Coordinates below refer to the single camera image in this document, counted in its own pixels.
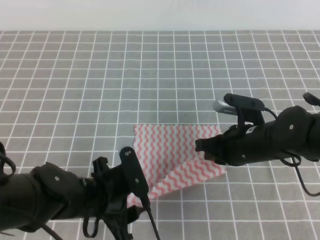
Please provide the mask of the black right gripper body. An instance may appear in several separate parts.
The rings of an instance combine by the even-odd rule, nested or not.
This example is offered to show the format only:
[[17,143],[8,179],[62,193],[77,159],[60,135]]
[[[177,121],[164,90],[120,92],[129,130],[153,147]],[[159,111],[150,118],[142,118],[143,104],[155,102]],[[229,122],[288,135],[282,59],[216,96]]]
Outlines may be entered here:
[[278,154],[273,152],[270,137],[273,125],[273,122],[267,122],[243,128],[230,127],[221,137],[219,163],[239,167],[277,160]]

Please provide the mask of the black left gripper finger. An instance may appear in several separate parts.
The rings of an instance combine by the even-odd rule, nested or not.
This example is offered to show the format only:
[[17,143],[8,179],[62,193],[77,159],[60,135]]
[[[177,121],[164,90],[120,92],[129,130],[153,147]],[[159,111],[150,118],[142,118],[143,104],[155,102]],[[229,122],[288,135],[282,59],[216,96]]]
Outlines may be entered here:
[[122,219],[105,217],[104,223],[112,233],[115,240],[133,240],[134,237],[128,232],[128,223]]
[[132,205],[126,208],[126,224],[131,224],[140,218],[140,215],[145,212],[142,206]]

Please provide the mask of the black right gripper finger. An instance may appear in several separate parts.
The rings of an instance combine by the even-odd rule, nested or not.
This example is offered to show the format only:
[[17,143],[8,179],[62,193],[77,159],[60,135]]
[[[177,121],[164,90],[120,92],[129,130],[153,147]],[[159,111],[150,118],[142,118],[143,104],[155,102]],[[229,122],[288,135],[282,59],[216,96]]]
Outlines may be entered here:
[[205,153],[223,152],[223,135],[219,134],[210,138],[200,138],[195,141],[195,151]]
[[224,154],[221,152],[218,152],[218,153],[205,152],[204,159],[207,161],[212,161],[217,165],[226,165],[227,164],[224,159]]

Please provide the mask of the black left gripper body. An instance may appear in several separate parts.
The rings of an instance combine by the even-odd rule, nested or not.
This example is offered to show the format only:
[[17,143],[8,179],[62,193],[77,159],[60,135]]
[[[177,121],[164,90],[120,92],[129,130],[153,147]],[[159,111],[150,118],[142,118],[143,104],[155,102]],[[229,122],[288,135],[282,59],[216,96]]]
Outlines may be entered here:
[[108,159],[99,157],[93,161],[91,173],[94,187],[89,187],[91,194],[87,209],[89,212],[83,218],[83,224],[88,225],[89,219],[95,217],[95,225],[100,220],[117,218],[127,222],[128,196],[131,194],[121,164],[109,168]]

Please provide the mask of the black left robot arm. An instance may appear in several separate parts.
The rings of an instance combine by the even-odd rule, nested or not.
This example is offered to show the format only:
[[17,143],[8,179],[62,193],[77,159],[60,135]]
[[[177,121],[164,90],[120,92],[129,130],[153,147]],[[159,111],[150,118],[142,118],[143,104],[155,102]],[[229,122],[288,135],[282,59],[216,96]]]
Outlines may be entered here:
[[79,177],[50,162],[29,173],[0,174],[0,229],[33,233],[50,220],[82,219],[82,231],[94,238],[104,221],[117,240],[131,240],[128,224],[142,212],[129,206],[130,194],[145,200],[149,186],[135,153],[121,149],[120,165],[106,157],[93,161],[89,178]]

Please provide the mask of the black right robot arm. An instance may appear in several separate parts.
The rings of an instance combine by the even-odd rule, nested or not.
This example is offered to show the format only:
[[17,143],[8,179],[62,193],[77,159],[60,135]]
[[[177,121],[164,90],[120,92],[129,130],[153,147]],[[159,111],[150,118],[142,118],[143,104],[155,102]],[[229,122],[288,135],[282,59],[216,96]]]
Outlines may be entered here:
[[320,159],[320,115],[301,106],[283,110],[273,121],[265,122],[268,109],[257,99],[227,93],[215,100],[218,113],[235,115],[237,124],[223,134],[195,141],[195,151],[219,165],[243,166],[273,160],[303,157]]

